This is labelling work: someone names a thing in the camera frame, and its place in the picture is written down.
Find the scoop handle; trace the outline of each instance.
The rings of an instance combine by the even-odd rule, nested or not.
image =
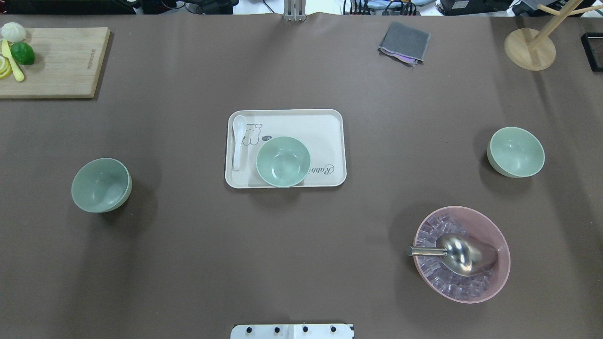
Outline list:
[[[406,254],[408,256],[439,256],[443,258],[448,255],[448,252],[446,249],[438,247],[408,246]]]

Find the metal bracket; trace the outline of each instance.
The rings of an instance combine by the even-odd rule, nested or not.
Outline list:
[[[285,0],[285,21],[306,21],[306,0]]]
[[[353,324],[235,325],[230,339],[354,339]]]

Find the metal ice scoop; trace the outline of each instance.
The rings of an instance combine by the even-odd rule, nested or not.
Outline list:
[[[498,259],[498,253],[494,247],[459,234],[441,235],[436,240],[435,246],[409,246],[406,254],[408,256],[439,256],[446,267],[465,277],[491,269]]]

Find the round wooden base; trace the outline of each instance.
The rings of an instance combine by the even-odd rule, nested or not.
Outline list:
[[[542,71],[548,68],[555,61],[556,55],[555,45],[548,37],[545,37],[534,49],[528,48],[536,34],[538,34],[537,30],[521,28],[509,33],[505,39],[505,52],[509,59],[530,71]]]

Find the ceramic spoon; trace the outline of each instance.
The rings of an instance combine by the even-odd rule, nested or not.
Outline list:
[[[246,128],[247,120],[245,117],[242,115],[237,115],[235,120],[232,122],[232,129],[235,132],[235,155],[232,161],[232,168],[235,171],[241,169],[241,144],[243,143]]]

